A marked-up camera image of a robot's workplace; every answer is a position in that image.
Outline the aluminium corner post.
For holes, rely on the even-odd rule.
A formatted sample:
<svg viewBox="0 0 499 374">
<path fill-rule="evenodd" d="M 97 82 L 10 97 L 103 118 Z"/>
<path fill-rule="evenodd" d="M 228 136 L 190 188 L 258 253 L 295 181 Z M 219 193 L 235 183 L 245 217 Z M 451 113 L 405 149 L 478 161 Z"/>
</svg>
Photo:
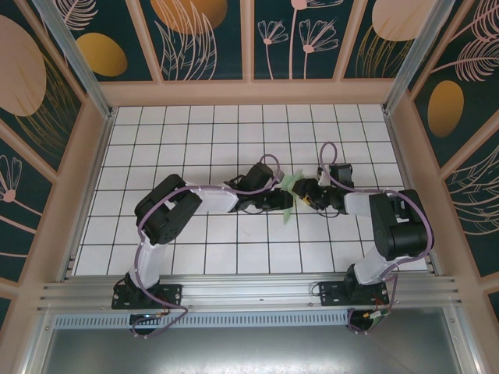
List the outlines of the aluminium corner post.
<svg viewBox="0 0 499 374">
<path fill-rule="evenodd" d="M 99 82 L 91 71 L 90 66 L 87 64 L 86 59 L 83 57 L 74 37 L 64 24 L 62 17 L 59 15 L 56 5 L 53 4 L 52 0 L 32 1 L 41 17 L 44 18 L 48 29 L 57 41 L 58 46 L 65 52 L 69 64 L 80 78 L 81 83 L 86 88 L 87 93 L 90 95 L 90 98 L 97 109 L 105 119 L 109 119 L 112 113 L 112 106 L 105 97 Z"/>
<path fill-rule="evenodd" d="M 436 0 L 430 9 L 382 105 L 385 118 L 391 116 L 406 93 L 410 82 L 440 33 L 441 27 L 449 17 L 454 3 L 455 0 Z"/>
</svg>

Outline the thin aluminium side rail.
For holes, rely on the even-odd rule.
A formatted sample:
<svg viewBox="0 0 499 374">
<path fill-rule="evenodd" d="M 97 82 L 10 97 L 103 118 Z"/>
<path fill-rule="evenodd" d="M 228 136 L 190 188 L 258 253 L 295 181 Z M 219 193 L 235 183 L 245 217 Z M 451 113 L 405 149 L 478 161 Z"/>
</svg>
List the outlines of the thin aluminium side rail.
<svg viewBox="0 0 499 374">
<path fill-rule="evenodd" d="M 62 261 L 58 269 L 58 275 L 55 278 L 57 283 L 62 283 L 66 279 L 67 270 L 74 254 L 77 252 L 80 240 L 83 235 L 87 216 L 92 204 L 94 191 L 101 170 L 101 165 L 106 154 L 108 142 L 111 137 L 112 128 L 115 124 L 115 118 L 118 112 L 117 107 L 110 107 L 109 116 L 102 123 L 102 130 L 98 137 L 97 145 L 93 158 L 90 162 L 90 169 L 86 174 L 86 180 L 83 184 L 83 190 L 80 194 L 78 206 L 73 217 L 73 225 L 69 232 L 69 237 L 65 245 L 65 251 L 62 255 Z"/>
<path fill-rule="evenodd" d="M 402 180 L 406 188 L 415 189 L 426 211 L 434 233 L 434 249 L 430 258 L 441 268 L 443 236 L 441 212 L 438 204 L 441 181 L 437 176 L 437 162 L 431 150 L 423 123 L 411 101 L 400 101 L 386 117 L 390 135 L 395 142 L 395 156 L 402 164 Z"/>
</svg>

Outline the long aluminium mounting rail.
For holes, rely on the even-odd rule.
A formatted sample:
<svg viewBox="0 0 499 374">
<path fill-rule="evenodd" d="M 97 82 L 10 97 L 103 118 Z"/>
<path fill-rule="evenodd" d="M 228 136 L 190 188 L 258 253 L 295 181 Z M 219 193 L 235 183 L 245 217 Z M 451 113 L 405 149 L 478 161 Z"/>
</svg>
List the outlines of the long aluminium mounting rail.
<svg viewBox="0 0 499 374">
<path fill-rule="evenodd" d="M 168 275 L 164 284 L 182 285 L 182 306 L 192 312 L 305 310 L 320 308 L 317 283 L 341 281 L 343 273 Z M 37 310 L 53 313 L 110 312 L 116 276 L 71 277 L 45 284 Z M 401 272 L 388 284 L 400 308 L 458 305 L 462 296 L 453 277 Z"/>
</svg>

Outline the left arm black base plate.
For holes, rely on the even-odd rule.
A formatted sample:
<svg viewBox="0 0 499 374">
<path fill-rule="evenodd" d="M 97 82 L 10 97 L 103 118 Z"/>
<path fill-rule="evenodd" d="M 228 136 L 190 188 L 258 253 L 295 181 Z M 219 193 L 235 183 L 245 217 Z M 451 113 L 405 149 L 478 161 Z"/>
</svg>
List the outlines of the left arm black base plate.
<svg viewBox="0 0 499 374">
<path fill-rule="evenodd" d="M 182 301 L 182 285 L 157 284 L 149 292 L 163 302 L 180 305 Z M 162 309 L 163 305 L 152 300 L 135 284 L 119 284 L 113 288 L 111 308 L 114 310 Z"/>
</svg>

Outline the light green cloth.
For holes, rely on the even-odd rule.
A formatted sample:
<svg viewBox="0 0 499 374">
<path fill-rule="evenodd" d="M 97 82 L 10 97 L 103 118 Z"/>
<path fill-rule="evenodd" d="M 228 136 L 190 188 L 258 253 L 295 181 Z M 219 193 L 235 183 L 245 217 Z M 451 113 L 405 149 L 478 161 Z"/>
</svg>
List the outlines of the light green cloth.
<svg viewBox="0 0 499 374">
<path fill-rule="evenodd" d="M 292 175 L 286 175 L 281 182 L 281 189 L 289 192 L 292 196 L 292 205 L 289 208 L 283 209 L 283 224 L 287 224 L 292 215 L 292 211 L 295 209 L 296 200 L 298 199 L 298 195 L 292 191 L 295 183 L 298 180 L 304 179 L 305 176 L 303 174 L 303 170 L 299 169 L 297 172 Z"/>
</svg>

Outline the grey metal sheet panel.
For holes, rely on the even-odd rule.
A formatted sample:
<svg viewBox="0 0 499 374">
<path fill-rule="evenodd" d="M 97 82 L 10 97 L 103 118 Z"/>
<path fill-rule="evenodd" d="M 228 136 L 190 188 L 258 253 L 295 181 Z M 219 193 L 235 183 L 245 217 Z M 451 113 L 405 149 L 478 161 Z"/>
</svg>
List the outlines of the grey metal sheet panel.
<svg viewBox="0 0 499 374">
<path fill-rule="evenodd" d="M 482 374 L 445 326 L 388 323 L 367 335 L 343 326 L 55 330 L 27 374 Z"/>
</svg>

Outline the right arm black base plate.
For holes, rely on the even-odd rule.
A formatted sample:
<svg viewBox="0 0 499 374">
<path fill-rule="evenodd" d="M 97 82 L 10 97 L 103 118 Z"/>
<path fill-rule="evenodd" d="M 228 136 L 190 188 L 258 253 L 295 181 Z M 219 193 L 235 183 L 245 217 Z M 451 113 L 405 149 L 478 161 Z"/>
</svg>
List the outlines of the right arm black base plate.
<svg viewBox="0 0 499 374">
<path fill-rule="evenodd" d="M 344 281 L 325 281 L 318 285 L 322 306 L 374 307 L 390 303 L 385 283 L 348 286 Z"/>
</svg>

